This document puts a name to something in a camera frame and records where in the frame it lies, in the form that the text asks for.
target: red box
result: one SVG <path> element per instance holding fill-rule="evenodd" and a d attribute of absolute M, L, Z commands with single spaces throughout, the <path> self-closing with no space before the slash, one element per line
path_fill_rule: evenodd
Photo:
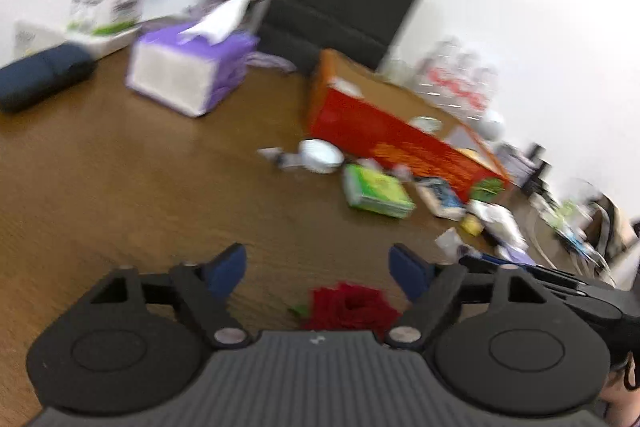
<path fill-rule="evenodd" d="M 409 124 L 420 116 L 438 120 L 441 129 L 428 134 Z M 510 182 L 471 128 L 334 50 L 321 53 L 308 131 L 347 153 L 375 158 L 385 168 L 404 164 L 415 176 L 444 178 L 463 202 L 471 197 L 488 201 Z M 476 159 L 442 141 L 453 132 L 468 138 L 465 151 Z"/>

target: tissue box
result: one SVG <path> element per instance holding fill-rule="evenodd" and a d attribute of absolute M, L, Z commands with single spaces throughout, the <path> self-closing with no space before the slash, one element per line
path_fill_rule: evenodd
<path fill-rule="evenodd" d="M 134 45 L 127 86 L 191 117 L 213 109 L 236 89 L 258 39 L 232 33 L 219 44 L 180 32 L 192 24 L 170 26 L 142 36 Z"/>

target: tissue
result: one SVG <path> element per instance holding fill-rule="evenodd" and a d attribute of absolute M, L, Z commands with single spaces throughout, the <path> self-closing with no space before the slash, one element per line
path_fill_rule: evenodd
<path fill-rule="evenodd" d="M 231 35 L 242 22 L 242 17 L 250 0 L 228 0 L 223 2 L 195 26 L 180 32 L 183 42 L 190 42 L 197 36 L 207 39 L 209 44 L 219 44 Z"/>

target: small white object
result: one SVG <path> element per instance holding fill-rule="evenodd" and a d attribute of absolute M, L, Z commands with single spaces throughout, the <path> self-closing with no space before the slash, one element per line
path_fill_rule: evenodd
<path fill-rule="evenodd" d="M 403 344 L 411 344 L 419 341 L 422 334 L 420 333 L 420 330 L 417 330 L 412 326 L 396 326 L 389 331 L 389 336 L 393 341 Z"/>
<path fill-rule="evenodd" d="M 246 333 L 240 328 L 222 328 L 213 334 L 213 338 L 220 344 L 240 344 L 246 339 Z"/>
<path fill-rule="evenodd" d="M 258 149 L 258 154 L 267 158 L 270 162 L 274 162 L 278 159 L 278 156 L 282 154 L 282 147 L 265 147 L 264 149 Z"/>
<path fill-rule="evenodd" d="M 487 109 L 476 124 L 476 131 L 488 142 L 498 141 L 504 135 L 504 118 L 493 109 Z"/>
<path fill-rule="evenodd" d="M 409 125 L 427 134 L 433 134 L 442 129 L 442 122 L 440 120 L 428 116 L 416 116 L 409 120 Z"/>
<path fill-rule="evenodd" d="M 436 245 L 445 253 L 447 257 L 447 263 L 453 264 L 458 262 L 458 247 L 463 245 L 462 239 L 456 232 L 456 229 L 451 227 L 449 230 L 439 235 L 436 238 Z"/>
<path fill-rule="evenodd" d="M 334 172 L 344 162 L 340 150 L 324 140 L 304 140 L 300 142 L 298 152 L 305 168 L 318 174 Z"/>
<path fill-rule="evenodd" d="M 219 44 L 238 28 L 250 0 L 228 0 L 216 7 L 195 26 L 181 32 L 184 42 L 201 35 L 209 44 Z"/>
<path fill-rule="evenodd" d="M 362 91 L 358 86 L 356 86 L 353 82 L 348 82 L 344 78 L 340 78 L 339 76 L 334 76 L 329 81 L 329 85 L 335 90 L 338 90 L 341 93 L 344 93 L 352 98 L 363 98 Z"/>

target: yellow object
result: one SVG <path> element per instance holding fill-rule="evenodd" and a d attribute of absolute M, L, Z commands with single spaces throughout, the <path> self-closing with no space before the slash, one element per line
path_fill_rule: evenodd
<path fill-rule="evenodd" d="M 460 226 L 462 227 L 462 230 L 473 236 L 479 235 L 484 228 L 482 223 L 480 223 L 480 220 L 473 214 L 466 214 L 465 219 L 462 220 Z"/>

